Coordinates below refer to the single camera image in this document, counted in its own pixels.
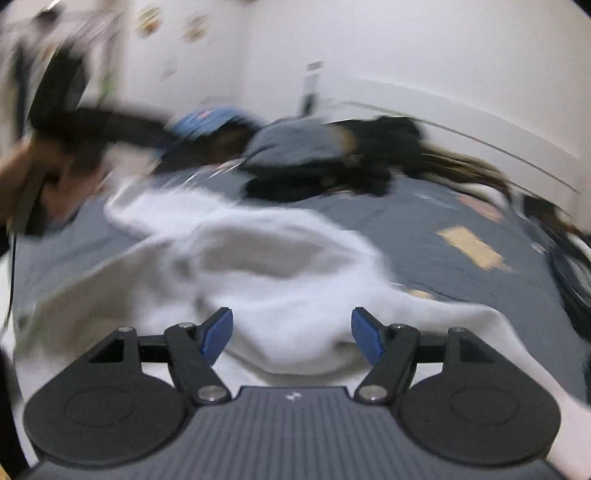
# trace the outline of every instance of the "blue gripper pad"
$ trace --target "blue gripper pad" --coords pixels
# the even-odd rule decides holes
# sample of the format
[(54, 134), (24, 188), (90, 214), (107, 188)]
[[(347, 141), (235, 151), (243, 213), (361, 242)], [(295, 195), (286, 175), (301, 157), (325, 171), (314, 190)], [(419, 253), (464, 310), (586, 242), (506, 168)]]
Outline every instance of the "blue gripper pad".
[(203, 332), (201, 353), (209, 366), (212, 366), (232, 337), (234, 316), (232, 311), (221, 308), (199, 327)]
[(353, 338), (371, 365), (378, 363), (384, 354), (381, 332), (385, 329), (386, 327), (364, 308), (357, 307), (353, 310), (351, 314)]

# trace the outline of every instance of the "sticker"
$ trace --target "sticker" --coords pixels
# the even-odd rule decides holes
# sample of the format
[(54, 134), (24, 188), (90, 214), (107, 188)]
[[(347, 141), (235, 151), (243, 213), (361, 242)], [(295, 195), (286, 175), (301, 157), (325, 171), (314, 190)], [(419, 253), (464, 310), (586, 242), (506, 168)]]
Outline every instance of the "sticker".
[(162, 9), (149, 6), (139, 12), (137, 20), (137, 33), (140, 37), (146, 38), (158, 31), (162, 25)]
[(503, 264), (502, 255), (495, 252), (465, 226), (454, 226), (437, 233), (451, 246), (460, 249), (480, 268), (491, 270)]
[(458, 199), (464, 205), (470, 207), (475, 212), (480, 213), (484, 218), (488, 218), (493, 222), (499, 223), (503, 219), (501, 211), (490, 203), (486, 203), (469, 195), (459, 195)]
[(185, 23), (183, 40), (188, 43), (194, 43), (203, 38), (208, 30), (208, 15), (191, 15), (190, 17), (187, 17)]
[(435, 297), (428, 291), (409, 290), (408, 293), (413, 297), (418, 297), (419, 299), (435, 300)]

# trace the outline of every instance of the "circular mount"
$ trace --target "circular mount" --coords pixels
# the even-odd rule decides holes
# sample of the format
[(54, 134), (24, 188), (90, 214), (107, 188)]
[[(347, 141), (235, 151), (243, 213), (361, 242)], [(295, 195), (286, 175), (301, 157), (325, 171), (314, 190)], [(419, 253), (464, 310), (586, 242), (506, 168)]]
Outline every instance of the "circular mount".
[(86, 468), (129, 463), (156, 451), (179, 430), (184, 406), (173, 387), (147, 375), (109, 369), (86, 378), (56, 377), (24, 411), (31, 442), (49, 458)]
[(511, 381), (480, 368), (461, 370), (427, 378), (402, 397), (400, 420), (417, 443), (454, 462), (489, 468), (548, 452), (560, 428), (548, 392), (525, 375)]

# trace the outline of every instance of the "metal screw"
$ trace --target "metal screw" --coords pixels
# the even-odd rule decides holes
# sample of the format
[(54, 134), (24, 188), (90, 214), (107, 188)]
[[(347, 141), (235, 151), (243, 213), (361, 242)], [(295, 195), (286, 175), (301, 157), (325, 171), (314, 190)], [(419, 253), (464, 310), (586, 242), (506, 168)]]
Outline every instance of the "metal screw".
[(365, 401), (382, 401), (388, 396), (388, 390), (381, 385), (365, 385), (359, 390), (359, 396)]
[(225, 388), (218, 385), (208, 385), (199, 389), (199, 399), (203, 401), (218, 401), (226, 396), (228, 392)]

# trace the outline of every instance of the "black strap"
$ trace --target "black strap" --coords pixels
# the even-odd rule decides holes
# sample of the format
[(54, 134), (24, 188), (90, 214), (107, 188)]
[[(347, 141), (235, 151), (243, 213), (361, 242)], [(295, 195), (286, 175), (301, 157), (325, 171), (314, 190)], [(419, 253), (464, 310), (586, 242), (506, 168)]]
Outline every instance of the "black strap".
[(6, 252), (10, 249), (10, 244), (8, 243), (8, 233), (6, 232), (6, 225), (0, 226), (0, 257), (4, 256)]
[(28, 468), (12, 418), (7, 369), (3, 355), (0, 355), (0, 465), (10, 478), (18, 477)]

